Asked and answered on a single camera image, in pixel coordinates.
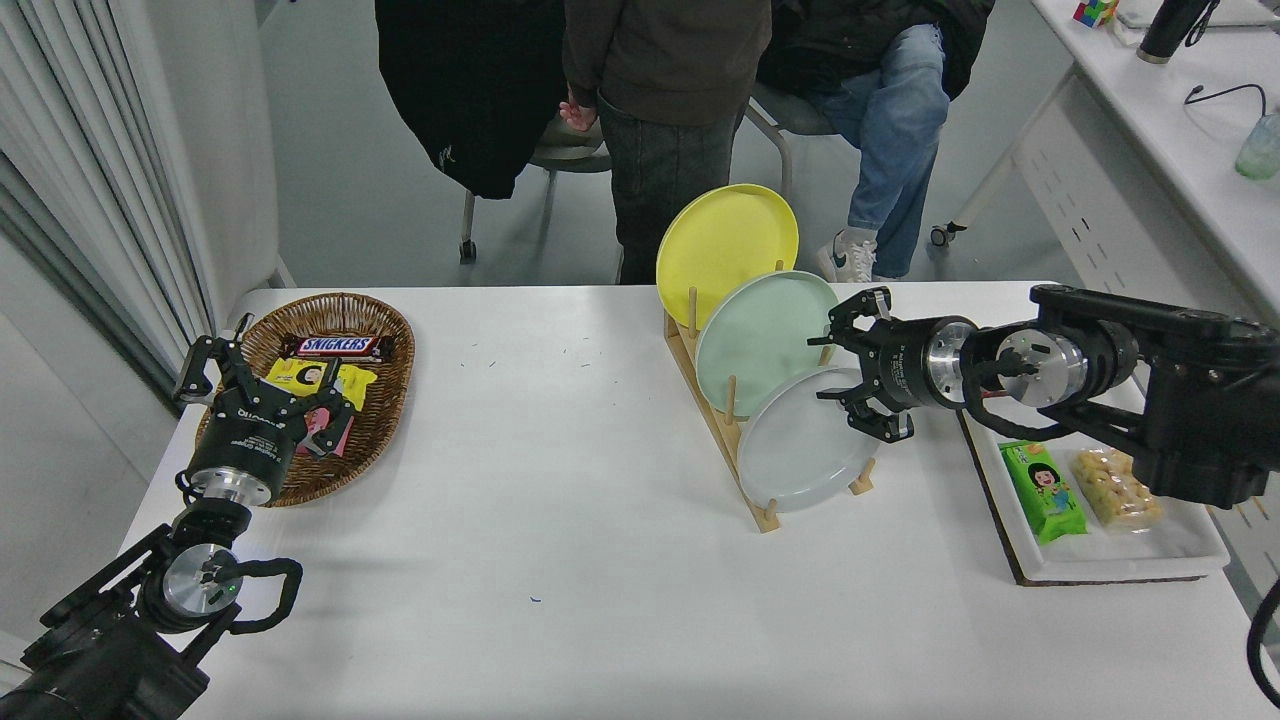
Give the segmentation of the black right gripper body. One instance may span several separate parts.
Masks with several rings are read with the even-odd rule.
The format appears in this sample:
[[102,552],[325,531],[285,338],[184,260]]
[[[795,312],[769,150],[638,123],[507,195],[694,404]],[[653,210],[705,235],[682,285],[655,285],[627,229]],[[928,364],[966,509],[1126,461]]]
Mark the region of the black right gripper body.
[[933,319],[879,319],[867,332],[879,379],[876,397],[887,409],[937,406],[927,366],[927,345],[934,333]]

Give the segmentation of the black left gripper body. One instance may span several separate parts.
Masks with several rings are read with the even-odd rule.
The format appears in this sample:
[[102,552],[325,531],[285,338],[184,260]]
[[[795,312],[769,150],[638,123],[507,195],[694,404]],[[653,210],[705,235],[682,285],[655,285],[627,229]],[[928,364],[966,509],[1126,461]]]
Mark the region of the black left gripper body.
[[280,491],[305,419],[291,395],[219,395],[197,443],[186,480],[192,491]]

